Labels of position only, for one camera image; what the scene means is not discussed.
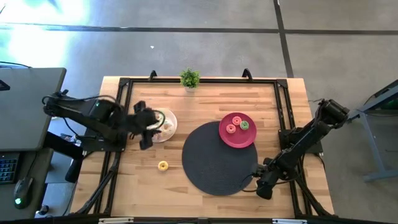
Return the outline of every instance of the pink donut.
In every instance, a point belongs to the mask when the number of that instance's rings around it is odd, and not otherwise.
[[[235,116],[234,118],[232,118],[232,123],[235,125],[240,125],[242,122],[242,118],[239,116]]]
[[[236,131],[236,127],[233,124],[229,124],[226,126],[226,132],[233,134]]]

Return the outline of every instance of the cable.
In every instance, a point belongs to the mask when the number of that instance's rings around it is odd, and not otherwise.
[[[323,98],[319,98],[317,100],[309,100],[308,102],[316,103],[316,102],[321,101],[321,100],[323,100]]]
[[[163,112],[158,111],[158,110],[153,110],[153,112],[158,112],[158,113],[160,113],[160,115],[163,116],[163,120],[162,120],[162,122],[160,123],[160,125],[158,125],[156,128],[148,129],[149,131],[159,129],[159,128],[164,124],[164,121],[166,120],[166,115],[164,115]]]
[[[70,198],[69,198],[69,202],[68,202],[67,208],[66,208],[65,211],[63,212],[62,216],[64,216],[64,215],[67,213],[67,211],[68,211],[70,202],[72,201],[72,198],[73,198],[73,192],[74,192],[75,189],[76,189],[76,185],[77,185],[77,182],[75,183],[75,186],[73,186],[73,190],[72,190],[72,192],[71,192],[71,196],[70,196]]]
[[[91,96],[91,97],[80,98],[80,99],[62,99],[62,98],[57,98],[55,96],[48,95],[48,96],[45,96],[45,97],[42,98],[42,104],[45,105],[44,100],[47,99],[47,98],[53,98],[53,99],[60,100],[60,101],[81,101],[81,100],[92,100],[92,99],[97,99],[97,98],[102,98],[102,97],[110,98],[110,99],[112,99],[114,101],[112,103],[114,103],[115,105],[118,105],[119,107],[122,107],[119,103],[116,103],[115,97],[113,97],[111,95],[98,95],[98,96]]]
[[[85,156],[83,157],[83,159],[86,159],[89,155],[91,155],[94,151],[90,151],[90,152],[86,152]]]
[[[10,65],[20,65],[20,66],[24,66],[24,67],[27,67],[27,68],[31,68],[30,66],[19,64],[19,63],[13,63],[13,62],[0,62],[0,63],[7,63],[7,64],[10,64]]]
[[[304,157],[305,157],[305,153],[304,153],[304,155],[300,158],[301,165],[303,165],[303,166],[304,166]]]
[[[26,177],[29,176],[30,171],[32,170],[33,165],[36,163],[36,158],[37,158],[37,152],[35,152],[35,157],[33,158],[33,161],[32,161],[32,163],[30,164],[29,170],[27,170]]]
[[[241,184],[239,185],[239,188],[242,187],[243,182],[244,182],[248,177],[250,177],[250,176],[253,176],[253,174],[247,175],[247,176],[241,181]],[[256,190],[244,190],[244,189],[242,189],[243,192],[255,192]]]
[[[317,157],[321,160],[322,165],[323,165],[323,170],[326,170],[326,168],[325,168],[325,162],[323,161],[322,157],[321,157],[318,153],[315,153],[315,156],[317,156]]]
[[[74,130],[69,126],[68,121],[67,121],[65,118],[62,118],[62,119],[65,121],[65,124],[67,125],[67,127],[69,128],[69,130],[71,130],[71,131],[75,134],[76,138],[80,138],[80,135],[79,135],[78,133],[76,133],[76,131],[74,131]]]
[[[322,116],[321,116],[321,110],[323,109],[323,107],[325,107],[325,104],[322,104],[321,106],[318,107],[318,109],[315,112],[315,118],[314,118],[314,122],[312,124],[312,126],[314,127],[315,125],[318,124],[319,120],[321,120]]]

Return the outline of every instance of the red plate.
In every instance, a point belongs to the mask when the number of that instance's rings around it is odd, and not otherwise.
[[[239,116],[242,121],[247,121],[249,123],[249,129],[242,130],[239,125],[236,126],[236,131],[230,134],[226,131],[226,126],[232,124],[232,118]],[[218,126],[218,132],[220,133],[221,139],[229,146],[234,148],[244,148],[250,146],[256,138],[257,128],[254,121],[246,114],[242,113],[230,113],[226,115]]]

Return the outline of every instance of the wooden table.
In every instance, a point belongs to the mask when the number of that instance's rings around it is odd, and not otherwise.
[[[119,78],[104,77],[100,94],[116,96]],[[312,119],[304,81],[288,78],[287,82],[295,123],[304,126]],[[280,127],[272,85],[201,83],[196,92],[187,93],[178,83],[135,83],[132,90],[129,113],[133,113],[135,103],[144,100],[152,108],[170,108],[177,117],[178,128],[171,139],[146,151],[139,149],[139,138],[127,141],[116,182],[113,217],[294,217],[288,184],[276,185],[271,200],[246,192],[226,197],[212,196],[201,192],[188,180],[181,162],[182,146],[187,136],[200,125],[219,121],[232,111],[242,111],[256,123],[255,145],[259,163],[265,157],[274,157],[280,151],[277,136]],[[289,128],[289,122],[286,120],[285,123]],[[81,208],[97,187],[103,157],[103,152],[95,152],[84,160],[71,212]],[[157,169],[158,163],[163,160],[170,166],[166,172]],[[304,170],[314,196],[327,211],[333,213],[325,171],[319,158],[306,155]],[[254,187],[252,181],[248,189]],[[108,189],[104,192],[101,211],[106,204]],[[304,211],[300,190],[298,199]]]

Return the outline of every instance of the black round mat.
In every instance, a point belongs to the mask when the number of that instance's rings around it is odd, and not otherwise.
[[[257,164],[254,144],[235,149],[223,142],[218,134],[219,121],[196,128],[185,141],[182,165],[191,182],[211,195],[231,195],[250,184],[242,180]]]

